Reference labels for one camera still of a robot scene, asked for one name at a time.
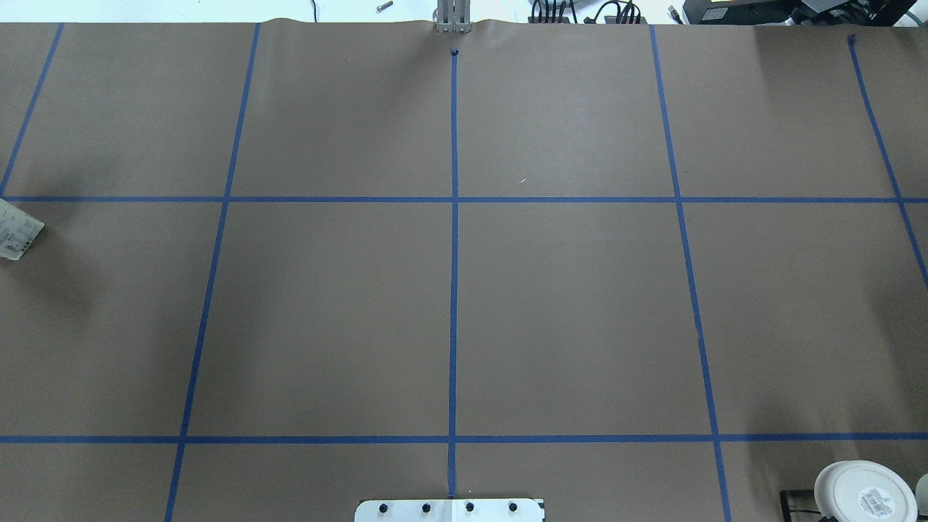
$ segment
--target blue grid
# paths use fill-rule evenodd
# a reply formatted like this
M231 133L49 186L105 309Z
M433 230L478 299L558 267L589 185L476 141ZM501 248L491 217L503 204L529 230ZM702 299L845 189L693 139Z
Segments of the blue grid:
M39 80L32 93L29 107L23 117L19 134L7 162L2 181L0 181L0 197L4 197L6 185L13 172L19 148L24 140L29 121L32 118L36 102L45 83L45 78L51 67L52 60L61 39L64 24L59 24L48 50ZM200 328L197 343L193 354L189 383L180 433L177 437L136 437L136 436L2 436L0 444L170 444L176 445L174 470L171 478L171 487L168 496L164 519L170 522L174 515L174 502L180 483L183 467L184 451L186 445L234 445L234 444L298 444L298 445L351 445L351 444L446 444L448 447L448 494L454 496L456 492L456 445L457 444L587 444L587 443L712 443L715 451L716 471L718 475L719 492L726 522L731 520L728 502L728 487L725 477L725 465L722 452L724 442L775 442L775 441L837 441L837 440L928 440L925 432L881 432L881 433L790 433L790 434L723 434L718 431L715 415L715 400L712 389L712 378L709 369L709 360L706 355L705 340L702 331L702 319L699 308L699 296L693 272L690 255L690 243L687 232L684 205L691 203L876 203L895 204L899 208L906 232L909 235L912 250L918 263L922 279L928 288L928 270L922 257L914 230L912 229L907 211L907 204L928 203L928 198L904 198L896 180L892 163L883 143L883 135L877 124L876 117L870 105L867 87L864 83L863 73L857 59L856 37L848 38L848 48L851 62L854 67L860 94L864 107L870 118L874 137L883 156L886 173L889 176L895 197L893 198L816 198L816 197L687 197L680 192L677 175L677 160L674 154L673 138L668 116L666 99L664 95L664 79L661 72L660 53L657 35L654 27L650 27L651 50L654 60L654 73L657 81L658 98L664 123L664 138L667 147L670 175L673 181L673 197L462 197L458 192L458 50L451 50L451 197L316 197L316 196L232 196L232 184L235 177L235 167L238 158L238 146L241 131L244 125L245 113L248 106L248 96L251 87L251 75L254 68L261 24L254 25L251 40L248 68L242 90L239 106L238 123L229 158L228 173L226 175L226 190L223 196L6 196L12 202L220 202L219 223L213 246L213 258L210 266L206 293L203 298L203 309L200 317ZM230 203L247 202L443 202L450 203L452 207L452 244L451 244L451 297L449 321L449 367L448 367L448 435L447 436L357 436L357 437L196 437L187 434L190 422L190 413L196 391L197 378L200 369L200 356L203 341L209 320L210 305L213 297L216 269L219 263L222 248L223 233L226 224L226 215ZM666 435L543 435L543 436L459 436L457 434L457 349L458 349L458 210L462 203L545 203L545 202L571 202L571 203L673 203L677 209L677 221L680 228L680 239L684 260L687 269L687 281L690 288L690 303L693 311L693 320L698 334L698 348L702 365L702 378L708 409L711 434L666 434Z

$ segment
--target white label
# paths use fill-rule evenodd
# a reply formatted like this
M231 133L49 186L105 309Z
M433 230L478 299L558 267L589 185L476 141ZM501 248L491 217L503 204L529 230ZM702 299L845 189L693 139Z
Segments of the white label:
M705 12L702 13L702 20L700 21L721 20L725 17L725 13L727 12L728 12L727 7L716 7L715 9L706 9Z
M889 493L880 488L864 488L858 495L860 509L873 518L889 518L896 509L896 503Z
M0 200L0 257L18 260L45 223Z

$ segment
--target white round object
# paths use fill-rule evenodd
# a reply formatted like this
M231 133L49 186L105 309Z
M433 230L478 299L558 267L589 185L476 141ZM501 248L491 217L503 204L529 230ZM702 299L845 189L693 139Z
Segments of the white round object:
M928 515L928 475L919 479L915 485L915 502L919 505L919 513Z
M821 470L815 502L839 522L915 522L915 495L899 475L870 461L843 461Z

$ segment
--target white floor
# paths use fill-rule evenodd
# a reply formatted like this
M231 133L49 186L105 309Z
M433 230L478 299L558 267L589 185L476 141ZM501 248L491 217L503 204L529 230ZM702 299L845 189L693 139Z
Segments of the white floor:
M386 0L316 0L319 21L379 22L431 20L435 0L394 0L378 13L376 7ZM592 16L600 0L575 0L577 16ZM674 4L682 13L682 0L637 0L648 23L674 23L667 16L667 6ZM531 0L472 0L473 20L525 22L531 13ZM912 12L928 19L928 0L919 0ZM228 0L4 0L0 2L0 21L67 22L206 22L266 21L275 18L312 21L310 0L264 0L241 2ZM903 17L897 25L913 26Z

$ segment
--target horizontal blue line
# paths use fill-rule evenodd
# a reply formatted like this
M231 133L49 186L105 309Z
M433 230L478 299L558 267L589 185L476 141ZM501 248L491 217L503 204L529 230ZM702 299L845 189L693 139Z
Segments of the horizontal blue line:
M928 440L928 433L764 433L719 435L722 442L784 442L806 440Z
M8 202L222 202L222 196L5 196Z
M6 196L9 202L222 202L223 196ZM673 197L442 197L442 196L230 196L230 202L383 202L383 203L673 203ZM684 203L898 203L896 198L793 198L750 196L685 196ZM905 198L928 203L928 198Z
M636 442L713 442L712 435L396 435L396 436L239 436L239 437L137 437L137 436L0 436L0 444L588 444ZM928 432L871 433L762 433L720 434L720 442L787 442L814 440L928 440Z
M180 437L5 435L0 444L177 444Z

